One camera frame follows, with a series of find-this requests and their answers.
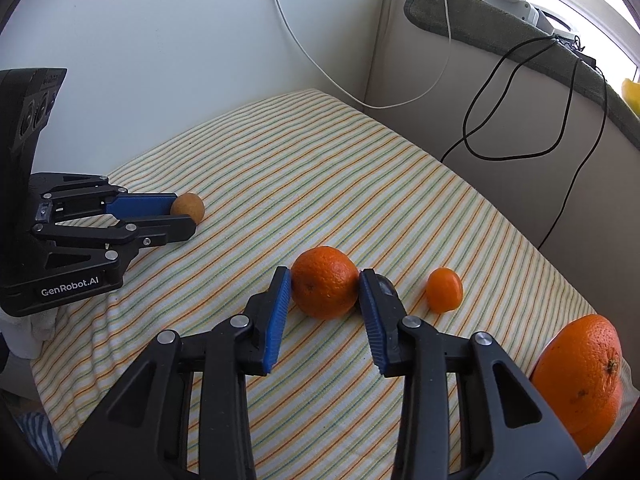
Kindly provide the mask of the small orange kumquat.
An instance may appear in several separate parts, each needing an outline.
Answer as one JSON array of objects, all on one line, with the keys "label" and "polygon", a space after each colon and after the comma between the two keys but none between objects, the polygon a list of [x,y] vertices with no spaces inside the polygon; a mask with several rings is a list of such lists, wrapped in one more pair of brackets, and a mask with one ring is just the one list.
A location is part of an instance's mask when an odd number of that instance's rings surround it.
[{"label": "small orange kumquat", "polygon": [[463,285],[459,275],[448,268],[434,270],[426,281],[427,307],[437,314],[456,310],[463,301]]}]

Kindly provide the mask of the yellow bowl on sill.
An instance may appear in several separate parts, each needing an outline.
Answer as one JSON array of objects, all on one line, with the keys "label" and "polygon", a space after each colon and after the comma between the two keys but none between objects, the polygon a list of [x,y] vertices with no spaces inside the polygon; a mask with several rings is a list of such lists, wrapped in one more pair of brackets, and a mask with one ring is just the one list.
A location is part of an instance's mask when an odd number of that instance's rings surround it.
[{"label": "yellow bowl on sill", "polygon": [[625,78],[622,83],[622,97],[634,114],[640,116],[640,84]]}]

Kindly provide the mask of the large orange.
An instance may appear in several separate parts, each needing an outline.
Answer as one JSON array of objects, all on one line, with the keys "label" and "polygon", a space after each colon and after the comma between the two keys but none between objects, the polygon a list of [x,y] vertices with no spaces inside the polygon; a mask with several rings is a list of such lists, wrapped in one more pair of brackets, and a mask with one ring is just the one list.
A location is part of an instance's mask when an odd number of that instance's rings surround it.
[{"label": "large orange", "polygon": [[532,383],[574,434],[587,427],[612,396],[622,357],[614,325],[600,314],[586,315],[570,322],[546,345]]}]

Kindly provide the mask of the tangerine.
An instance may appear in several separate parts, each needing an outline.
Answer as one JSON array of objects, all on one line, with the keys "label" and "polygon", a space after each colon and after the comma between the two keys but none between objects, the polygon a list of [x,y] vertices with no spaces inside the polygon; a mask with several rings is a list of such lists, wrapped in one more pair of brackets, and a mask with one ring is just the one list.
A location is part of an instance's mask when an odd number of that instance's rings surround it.
[{"label": "tangerine", "polygon": [[291,268],[292,298],[307,316],[340,318],[355,307],[359,271],[344,252],[318,246],[302,252]]}]

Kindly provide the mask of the medium orange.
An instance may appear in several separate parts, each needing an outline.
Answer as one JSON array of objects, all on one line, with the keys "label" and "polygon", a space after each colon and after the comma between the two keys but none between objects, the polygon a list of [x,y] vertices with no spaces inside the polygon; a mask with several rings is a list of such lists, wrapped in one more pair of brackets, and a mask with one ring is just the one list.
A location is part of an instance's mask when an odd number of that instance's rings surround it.
[{"label": "medium orange", "polygon": [[594,415],[587,426],[572,434],[572,438],[582,455],[591,452],[614,426],[623,401],[623,383],[619,379],[616,387],[605,402],[602,410]]}]

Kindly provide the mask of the grey sill mat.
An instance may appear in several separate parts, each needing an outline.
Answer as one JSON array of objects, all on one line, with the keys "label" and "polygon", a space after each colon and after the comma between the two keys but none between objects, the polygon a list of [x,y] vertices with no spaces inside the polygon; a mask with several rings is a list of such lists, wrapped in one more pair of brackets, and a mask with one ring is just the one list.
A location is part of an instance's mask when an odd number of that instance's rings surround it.
[{"label": "grey sill mat", "polygon": [[623,99],[591,67],[572,74],[577,56],[551,37],[482,0],[405,0],[406,19],[424,30],[471,47],[506,54],[521,62],[535,49],[550,46],[526,67],[574,90],[598,105],[608,107],[608,119],[633,146],[639,145],[639,118]]}]

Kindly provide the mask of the small brown longan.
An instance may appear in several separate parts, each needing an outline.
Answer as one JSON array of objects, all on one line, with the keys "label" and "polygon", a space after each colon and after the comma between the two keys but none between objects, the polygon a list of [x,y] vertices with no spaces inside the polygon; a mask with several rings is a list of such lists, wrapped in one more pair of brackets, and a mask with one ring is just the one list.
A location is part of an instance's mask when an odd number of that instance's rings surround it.
[{"label": "small brown longan", "polygon": [[189,216],[195,224],[200,224],[205,216],[205,204],[198,194],[184,193],[171,204],[170,214]]}]

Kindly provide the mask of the dark plum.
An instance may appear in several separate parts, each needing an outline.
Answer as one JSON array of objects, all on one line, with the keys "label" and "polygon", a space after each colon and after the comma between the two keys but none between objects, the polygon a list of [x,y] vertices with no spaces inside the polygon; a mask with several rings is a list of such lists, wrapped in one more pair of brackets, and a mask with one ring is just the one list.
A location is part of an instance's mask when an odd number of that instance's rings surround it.
[{"label": "dark plum", "polygon": [[386,301],[387,299],[395,300],[398,298],[393,283],[384,275],[375,275],[374,288],[378,301]]}]

